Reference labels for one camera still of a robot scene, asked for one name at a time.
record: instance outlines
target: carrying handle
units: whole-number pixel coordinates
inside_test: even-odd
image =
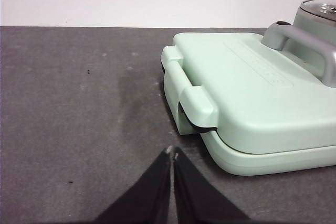
[[[336,88],[336,46],[287,22],[276,22],[270,25],[261,43],[272,49],[282,50],[288,39],[309,47],[324,58],[324,73],[321,81],[326,86]]]

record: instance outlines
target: mint green appliance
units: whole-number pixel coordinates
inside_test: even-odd
[[[181,33],[163,49],[181,135],[236,175],[336,165],[336,0],[305,1],[265,35]]]

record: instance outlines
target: gray felt surface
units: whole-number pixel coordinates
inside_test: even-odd
[[[160,55],[182,31],[264,30],[2,27],[3,224],[93,220],[168,145],[253,219],[336,222],[336,167],[234,176],[176,133]]]

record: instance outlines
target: appliance lid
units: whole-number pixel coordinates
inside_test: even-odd
[[[300,8],[316,16],[336,22],[336,0],[307,0]]]

